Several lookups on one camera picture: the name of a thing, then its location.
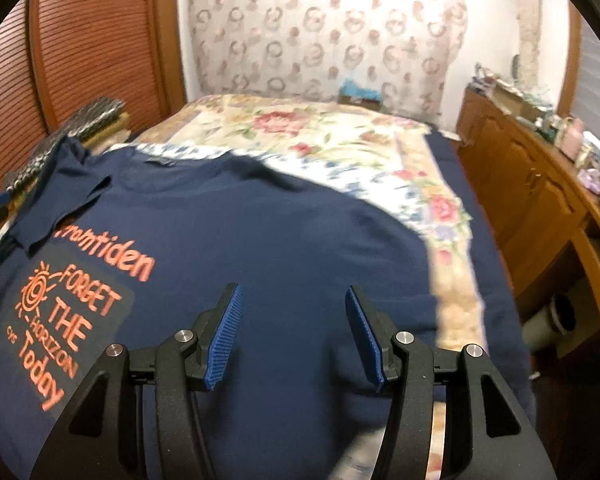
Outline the cardboard box on sideboard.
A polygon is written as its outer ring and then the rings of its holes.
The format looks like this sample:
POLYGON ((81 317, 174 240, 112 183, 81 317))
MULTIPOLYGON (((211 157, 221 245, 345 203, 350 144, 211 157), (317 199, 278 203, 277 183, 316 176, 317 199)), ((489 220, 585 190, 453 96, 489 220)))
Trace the cardboard box on sideboard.
POLYGON ((489 99, 505 114, 522 116, 532 110, 532 104, 524 94, 505 81, 494 82, 489 99))

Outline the circle-patterned sheer curtain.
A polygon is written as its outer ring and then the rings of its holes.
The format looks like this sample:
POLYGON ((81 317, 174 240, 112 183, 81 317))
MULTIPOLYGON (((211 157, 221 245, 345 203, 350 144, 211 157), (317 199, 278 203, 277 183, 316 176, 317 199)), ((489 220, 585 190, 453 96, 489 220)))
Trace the circle-patterned sheer curtain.
POLYGON ((346 84, 433 122, 463 45, 465 0, 188 0, 207 93, 337 99, 346 84))

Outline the navy blue bed sheet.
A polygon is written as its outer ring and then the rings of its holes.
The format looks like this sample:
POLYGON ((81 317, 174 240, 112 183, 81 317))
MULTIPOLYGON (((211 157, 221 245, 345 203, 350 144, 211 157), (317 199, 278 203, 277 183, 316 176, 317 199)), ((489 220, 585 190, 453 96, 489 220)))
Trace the navy blue bed sheet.
POLYGON ((483 302, 482 322, 491 361, 500 371, 532 422, 536 400, 532 390, 530 354, 522 340, 521 325, 508 284, 505 264, 496 247, 490 224, 472 190, 451 141, 434 129, 426 136, 445 182, 470 214, 472 240, 469 255, 483 302))

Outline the beige tied window curtain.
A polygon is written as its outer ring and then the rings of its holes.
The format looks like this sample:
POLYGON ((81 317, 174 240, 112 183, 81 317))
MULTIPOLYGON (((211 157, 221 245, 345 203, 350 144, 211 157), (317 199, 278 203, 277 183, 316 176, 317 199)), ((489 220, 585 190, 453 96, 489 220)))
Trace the beige tied window curtain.
POLYGON ((542 0, 517 0, 519 26, 518 79, 521 88, 538 84, 542 0))

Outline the blue floral white blanket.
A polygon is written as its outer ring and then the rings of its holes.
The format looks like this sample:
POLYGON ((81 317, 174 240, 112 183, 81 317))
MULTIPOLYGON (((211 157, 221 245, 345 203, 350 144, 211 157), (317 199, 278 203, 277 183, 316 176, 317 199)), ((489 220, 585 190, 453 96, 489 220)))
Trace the blue floral white blanket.
POLYGON ((296 178, 328 186, 344 194, 355 197, 391 196, 396 202, 426 203, 429 197, 412 180, 398 175, 393 166, 373 167, 362 162, 346 162, 324 157, 277 154, 253 148, 221 148, 220 146, 175 143, 117 143, 104 151, 104 155, 119 152, 155 156, 167 162, 184 160, 216 159, 223 155, 246 156, 253 158, 268 168, 296 178))

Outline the cardboard box with blue bag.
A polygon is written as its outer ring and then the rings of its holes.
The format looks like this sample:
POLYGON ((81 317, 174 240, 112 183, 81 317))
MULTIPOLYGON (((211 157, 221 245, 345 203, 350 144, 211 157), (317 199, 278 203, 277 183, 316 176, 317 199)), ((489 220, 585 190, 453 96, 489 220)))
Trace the cardboard box with blue bag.
POLYGON ((380 112, 382 109, 382 95, 376 90, 359 86, 352 79, 346 79, 340 86, 338 103, 380 112))

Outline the brown louvered wardrobe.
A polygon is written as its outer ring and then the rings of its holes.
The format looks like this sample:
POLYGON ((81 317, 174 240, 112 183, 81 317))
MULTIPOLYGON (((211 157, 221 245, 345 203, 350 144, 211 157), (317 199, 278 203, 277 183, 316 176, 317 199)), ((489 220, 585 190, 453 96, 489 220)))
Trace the brown louvered wardrobe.
POLYGON ((99 96, 140 133, 186 101, 178 0, 19 0, 0 24, 0 192, 35 145, 99 96))

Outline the pink jug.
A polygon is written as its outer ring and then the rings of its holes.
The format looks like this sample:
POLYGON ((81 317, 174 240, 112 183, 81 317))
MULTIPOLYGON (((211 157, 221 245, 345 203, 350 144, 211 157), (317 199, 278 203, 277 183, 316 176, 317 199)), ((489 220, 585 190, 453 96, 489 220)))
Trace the pink jug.
POLYGON ((564 120, 562 140, 559 149, 567 158, 574 162, 581 151, 584 141, 584 123, 580 118, 568 117, 564 120))

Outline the grey window blind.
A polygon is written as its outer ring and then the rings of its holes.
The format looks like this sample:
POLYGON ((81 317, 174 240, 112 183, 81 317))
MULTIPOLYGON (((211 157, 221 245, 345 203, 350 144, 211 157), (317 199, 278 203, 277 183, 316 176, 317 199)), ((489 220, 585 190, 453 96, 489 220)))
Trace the grey window blind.
POLYGON ((582 20, 580 61, 571 113, 600 138, 600 40, 582 20))

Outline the navy blue printed t-shirt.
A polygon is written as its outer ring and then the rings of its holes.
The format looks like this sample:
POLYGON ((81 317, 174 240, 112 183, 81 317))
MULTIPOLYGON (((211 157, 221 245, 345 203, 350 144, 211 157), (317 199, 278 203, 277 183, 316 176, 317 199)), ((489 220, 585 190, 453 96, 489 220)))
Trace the navy blue printed t-shirt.
POLYGON ((160 344, 242 288, 224 380, 201 399, 222 479, 324 479, 389 404, 367 384, 344 295, 438 333, 425 242, 382 209, 253 158, 167 162, 61 144, 0 241, 0 454, 30 474, 108 344, 160 344))

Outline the yellow folded cloth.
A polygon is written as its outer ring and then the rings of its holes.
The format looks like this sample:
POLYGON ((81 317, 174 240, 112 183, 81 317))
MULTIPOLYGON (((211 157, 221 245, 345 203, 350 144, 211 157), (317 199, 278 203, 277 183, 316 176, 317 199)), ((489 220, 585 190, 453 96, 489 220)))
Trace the yellow folded cloth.
POLYGON ((100 144, 113 138, 119 131, 128 130, 130 120, 130 114, 123 112, 114 122, 101 128, 88 139, 83 140, 82 145, 86 148, 97 148, 100 144))

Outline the wooden sideboard cabinet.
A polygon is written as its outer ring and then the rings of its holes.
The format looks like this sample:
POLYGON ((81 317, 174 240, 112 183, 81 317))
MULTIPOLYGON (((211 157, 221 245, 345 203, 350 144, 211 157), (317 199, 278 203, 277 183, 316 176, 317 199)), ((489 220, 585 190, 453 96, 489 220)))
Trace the wooden sideboard cabinet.
POLYGON ((458 157, 488 217, 528 320, 563 294, 576 315, 557 345, 561 358, 600 336, 600 205, 558 148, 490 99, 466 90, 458 157))

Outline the floral pink bed quilt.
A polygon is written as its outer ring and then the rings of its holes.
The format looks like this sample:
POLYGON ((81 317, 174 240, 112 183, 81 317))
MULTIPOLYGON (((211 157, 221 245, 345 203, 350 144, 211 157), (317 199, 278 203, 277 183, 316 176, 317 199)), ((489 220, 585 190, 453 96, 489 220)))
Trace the floral pink bed quilt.
POLYGON ((471 216, 442 177, 427 143, 430 132, 422 122, 353 105, 224 94, 185 105, 135 142, 193 142, 398 168, 428 202, 353 197, 382 209, 425 242, 430 289, 438 300, 437 342, 458 350, 486 343, 483 302, 469 255, 471 216))

